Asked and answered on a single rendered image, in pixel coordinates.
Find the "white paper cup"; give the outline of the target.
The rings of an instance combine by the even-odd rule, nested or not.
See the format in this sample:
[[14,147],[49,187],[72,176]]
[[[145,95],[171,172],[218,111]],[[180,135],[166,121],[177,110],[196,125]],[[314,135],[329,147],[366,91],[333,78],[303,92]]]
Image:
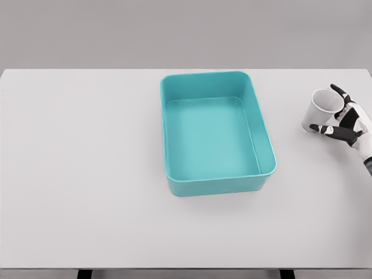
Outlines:
[[331,89],[315,90],[302,120],[302,128],[306,132],[312,133],[311,124],[325,125],[343,107],[344,99],[339,93]]

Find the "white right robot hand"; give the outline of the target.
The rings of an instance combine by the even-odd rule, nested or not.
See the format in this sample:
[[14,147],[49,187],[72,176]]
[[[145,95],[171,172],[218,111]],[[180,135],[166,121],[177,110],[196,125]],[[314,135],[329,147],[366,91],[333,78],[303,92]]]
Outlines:
[[344,101],[343,108],[334,115],[338,125],[328,126],[312,123],[309,125],[310,130],[346,142],[351,148],[358,151],[365,166],[372,164],[372,120],[343,89],[335,84],[331,84],[330,87]]

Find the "teal plastic basket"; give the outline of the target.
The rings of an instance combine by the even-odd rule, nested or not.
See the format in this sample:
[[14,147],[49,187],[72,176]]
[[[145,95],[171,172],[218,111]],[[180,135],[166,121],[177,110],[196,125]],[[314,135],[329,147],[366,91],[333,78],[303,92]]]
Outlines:
[[277,160],[249,74],[171,74],[160,83],[164,173],[179,197],[257,191]]

